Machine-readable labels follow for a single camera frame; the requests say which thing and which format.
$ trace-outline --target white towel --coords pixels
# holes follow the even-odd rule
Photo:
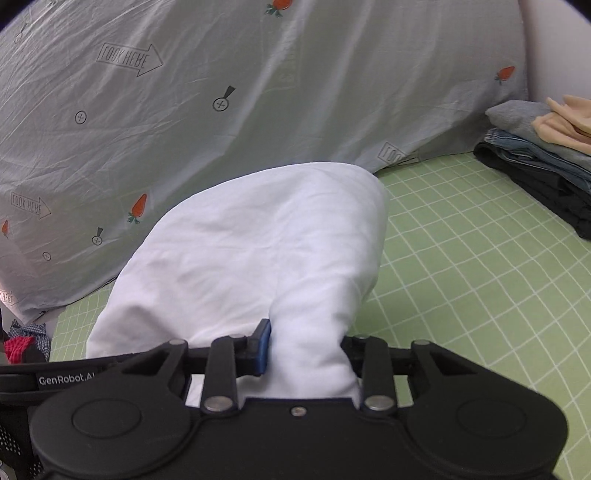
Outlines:
[[[220,184],[170,210],[117,279],[88,358],[171,338],[208,346],[272,325],[269,367],[246,397],[359,400],[340,341],[373,288],[387,195],[362,168],[309,163]],[[203,377],[187,399],[199,404]]]

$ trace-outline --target grid pattern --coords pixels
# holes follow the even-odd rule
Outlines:
[[[86,339],[107,305],[113,283],[68,305],[60,314],[51,340],[50,362],[81,360],[86,356]]]
[[[542,392],[569,420],[557,474],[590,479],[591,244],[471,154],[378,176],[387,239],[352,333],[430,339]]]

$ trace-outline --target stack of clothes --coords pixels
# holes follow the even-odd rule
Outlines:
[[[490,108],[496,128],[474,155],[591,240],[591,100],[564,101],[512,100]]]

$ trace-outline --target beige cloth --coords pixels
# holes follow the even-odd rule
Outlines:
[[[553,112],[532,122],[536,133],[548,143],[591,155],[591,100],[565,95],[564,102],[546,100]]]

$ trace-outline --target circular cap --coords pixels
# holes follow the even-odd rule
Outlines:
[[[123,480],[150,471],[190,427],[189,410],[166,382],[105,372],[43,402],[30,431],[39,457],[64,476]]]
[[[294,417],[303,417],[304,415],[306,415],[308,413],[308,410],[306,410],[305,407],[293,407],[291,409],[291,414]]]
[[[142,413],[125,400],[95,400],[81,406],[72,416],[74,427],[96,439],[116,438],[139,425]]]
[[[373,411],[386,411],[395,405],[394,399],[386,395],[372,395],[365,399],[365,406]]]
[[[521,431],[527,418],[519,407],[509,402],[480,398],[464,403],[457,411],[457,421],[471,434],[501,439]]]
[[[556,405],[493,373],[432,385],[415,400],[406,424],[431,461],[473,480],[549,471],[567,439],[566,419]]]
[[[209,410],[212,413],[221,413],[223,411],[230,410],[230,408],[234,406],[234,402],[229,397],[216,395],[214,397],[209,397],[203,403],[203,406],[206,410]]]

